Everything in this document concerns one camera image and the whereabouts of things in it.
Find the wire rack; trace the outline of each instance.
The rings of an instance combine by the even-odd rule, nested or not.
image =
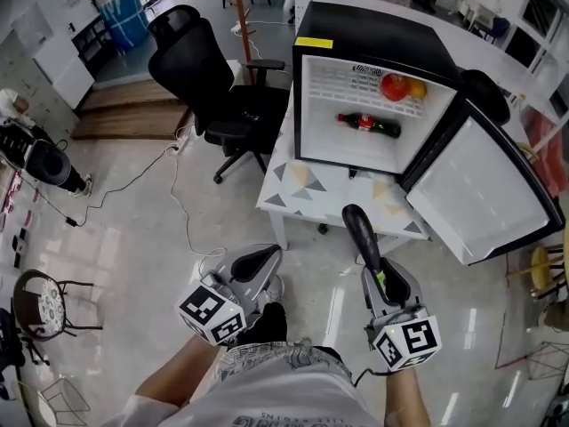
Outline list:
[[[401,101],[390,101],[381,94],[380,80],[381,76],[373,71],[313,65],[309,96],[364,104],[414,118],[423,117],[422,100],[406,97]]]

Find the red bottle label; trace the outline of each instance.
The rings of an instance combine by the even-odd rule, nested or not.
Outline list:
[[[364,130],[366,132],[369,132],[372,129],[372,126],[373,126],[373,120],[370,117],[370,115],[362,114],[362,116],[359,118],[358,130]]]

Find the wooden platform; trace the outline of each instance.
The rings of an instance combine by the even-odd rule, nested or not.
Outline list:
[[[75,140],[166,139],[188,116],[188,107],[153,80],[92,92],[79,110]]]

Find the mini fridge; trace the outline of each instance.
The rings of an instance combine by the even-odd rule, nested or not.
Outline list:
[[[427,93],[388,100],[381,80],[389,73],[420,79]],[[461,263],[564,227],[558,204],[515,142],[469,99],[431,27],[312,2],[293,47],[293,74],[295,157],[392,173]],[[340,113],[396,121],[401,134],[360,131],[338,121]]]

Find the fridge door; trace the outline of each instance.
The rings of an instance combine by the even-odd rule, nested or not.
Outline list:
[[[407,201],[463,264],[512,251],[565,224],[515,143],[474,109]]]

